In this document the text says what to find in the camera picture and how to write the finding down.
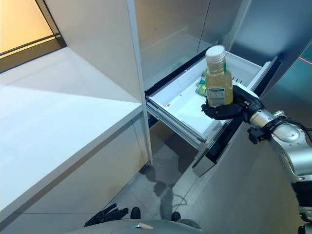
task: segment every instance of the yellow liquid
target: yellow liquid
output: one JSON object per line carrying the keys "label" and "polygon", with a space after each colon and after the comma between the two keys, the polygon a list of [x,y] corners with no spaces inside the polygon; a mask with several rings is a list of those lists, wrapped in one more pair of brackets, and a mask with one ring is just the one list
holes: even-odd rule
{"label": "yellow liquid", "polygon": [[226,70],[225,60],[217,64],[208,63],[208,67],[206,90],[209,106],[231,104],[233,102],[232,74]]}

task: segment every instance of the white bottle cap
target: white bottle cap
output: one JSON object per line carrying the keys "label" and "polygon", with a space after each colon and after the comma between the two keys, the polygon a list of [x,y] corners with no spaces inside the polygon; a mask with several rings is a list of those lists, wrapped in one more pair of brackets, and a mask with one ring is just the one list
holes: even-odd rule
{"label": "white bottle cap", "polygon": [[209,63],[219,63],[225,58],[223,45],[215,45],[206,51],[206,60]]}

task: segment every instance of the black robotic glove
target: black robotic glove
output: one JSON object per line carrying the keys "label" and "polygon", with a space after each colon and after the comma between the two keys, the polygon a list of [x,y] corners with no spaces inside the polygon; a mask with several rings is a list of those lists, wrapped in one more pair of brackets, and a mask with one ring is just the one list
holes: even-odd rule
{"label": "black robotic glove", "polygon": [[249,122],[250,117],[258,110],[265,109],[261,101],[237,85],[233,85],[233,103],[216,108],[209,107],[208,101],[201,106],[202,111],[210,118],[217,120],[243,117]]}
{"label": "black robotic glove", "polygon": [[114,221],[114,220],[120,220],[122,219],[126,214],[129,213],[128,208],[124,208],[122,210],[114,209],[113,208],[117,206],[116,203],[109,206],[108,208],[98,212],[95,216],[93,216],[91,219],[89,219],[85,224],[84,227],[92,226],[98,223],[104,223],[108,221]]}

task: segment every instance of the open drawer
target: open drawer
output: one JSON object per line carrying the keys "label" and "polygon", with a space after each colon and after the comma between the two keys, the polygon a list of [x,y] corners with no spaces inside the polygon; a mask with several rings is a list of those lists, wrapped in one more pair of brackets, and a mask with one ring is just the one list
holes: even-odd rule
{"label": "open drawer", "polygon": [[[261,95],[277,67],[276,58],[262,67],[227,52],[227,68],[233,80]],[[207,117],[201,111],[206,98],[196,92],[202,71],[207,68],[205,57],[146,97],[147,110],[195,148],[209,149],[231,123]]]}

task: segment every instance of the window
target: window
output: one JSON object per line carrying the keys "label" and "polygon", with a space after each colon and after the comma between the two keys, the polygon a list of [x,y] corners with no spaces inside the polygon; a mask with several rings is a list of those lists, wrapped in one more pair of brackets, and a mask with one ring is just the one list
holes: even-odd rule
{"label": "window", "polygon": [[1,0],[0,17],[0,73],[66,46],[44,0]]}

